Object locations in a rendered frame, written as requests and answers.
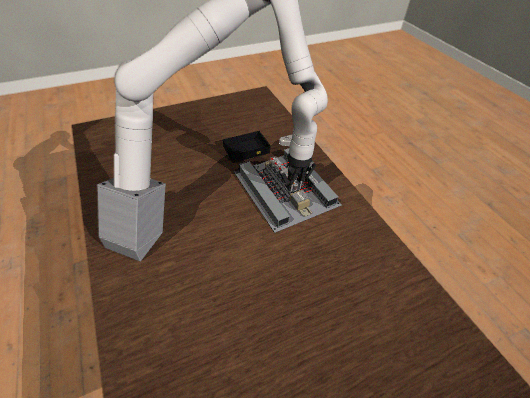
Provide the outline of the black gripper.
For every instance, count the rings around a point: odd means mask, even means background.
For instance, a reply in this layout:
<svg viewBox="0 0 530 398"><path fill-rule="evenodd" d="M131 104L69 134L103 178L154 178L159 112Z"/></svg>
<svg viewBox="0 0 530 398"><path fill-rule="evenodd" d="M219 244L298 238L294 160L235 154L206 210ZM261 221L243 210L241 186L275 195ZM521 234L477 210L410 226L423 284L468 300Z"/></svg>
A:
<svg viewBox="0 0 530 398"><path fill-rule="evenodd" d="M286 166L286 169L284 169L283 171L282 169L280 169L279 173L281 175L282 180L286 183L287 189L290 192L292 192L293 185L294 185L293 183L295 179L297 178L297 175L298 175L297 180L300 183L299 189L301 189L304 179L309 178L309 176L311 175L315 167L316 167L316 164L312 161L312 157L308 160L298 160L298 159L293 158L290 154L288 154L288 164ZM288 172L288 175L287 175L287 172Z"/></svg>

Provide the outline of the black parts tray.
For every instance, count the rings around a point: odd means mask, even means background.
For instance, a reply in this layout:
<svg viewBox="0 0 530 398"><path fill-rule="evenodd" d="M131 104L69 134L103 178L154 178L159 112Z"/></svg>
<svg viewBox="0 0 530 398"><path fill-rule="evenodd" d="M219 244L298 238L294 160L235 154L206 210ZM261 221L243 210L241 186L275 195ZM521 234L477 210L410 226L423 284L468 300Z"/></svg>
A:
<svg viewBox="0 0 530 398"><path fill-rule="evenodd" d="M224 149L232 163L269 154L270 147L260 131L227 138L224 141Z"/></svg>

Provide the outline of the plug-in relay with orange button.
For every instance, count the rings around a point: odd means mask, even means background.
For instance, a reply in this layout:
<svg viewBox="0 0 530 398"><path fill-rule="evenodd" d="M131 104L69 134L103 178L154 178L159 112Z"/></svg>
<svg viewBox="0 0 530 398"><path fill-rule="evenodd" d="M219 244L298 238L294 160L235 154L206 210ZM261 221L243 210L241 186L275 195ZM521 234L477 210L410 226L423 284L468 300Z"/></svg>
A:
<svg viewBox="0 0 530 398"><path fill-rule="evenodd" d="M294 193L294 192L297 192L299 191L299 186L300 186L300 183L298 180L295 180L294 183L293 183L293 191L291 193Z"/></svg>

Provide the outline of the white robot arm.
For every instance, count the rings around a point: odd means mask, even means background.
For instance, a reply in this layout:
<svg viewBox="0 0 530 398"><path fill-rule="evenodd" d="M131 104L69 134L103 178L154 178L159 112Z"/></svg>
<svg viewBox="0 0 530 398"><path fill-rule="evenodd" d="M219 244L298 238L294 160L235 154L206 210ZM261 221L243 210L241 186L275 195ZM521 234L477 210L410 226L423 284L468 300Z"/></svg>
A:
<svg viewBox="0 0 530 398"><path fill-rule="evenodd" d="M304 90L292 103L293 134L281 137L279 144L290 146L289 154L295 159L312 157L317 134L312 118L326 109L328 97L314 71L298 0L209 0L179 21L153 48L118 66L114 76L114 187L138 191L150 186L153 93L270 4L289 80Z"/></svg>

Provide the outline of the grey relay panel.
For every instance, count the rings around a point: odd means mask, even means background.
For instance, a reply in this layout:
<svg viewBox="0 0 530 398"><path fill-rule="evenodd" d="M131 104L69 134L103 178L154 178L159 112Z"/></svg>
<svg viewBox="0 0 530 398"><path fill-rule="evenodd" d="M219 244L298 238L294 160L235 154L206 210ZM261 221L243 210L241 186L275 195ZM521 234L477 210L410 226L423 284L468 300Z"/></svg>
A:
<svg viewBox="0 0 530 398"><path fill-rule="evenodd" d="M315 170L294 193L269 166L269 161L253 166L249 161L241 163L234 173L274 233L342 206L336 193Z"/></svg>

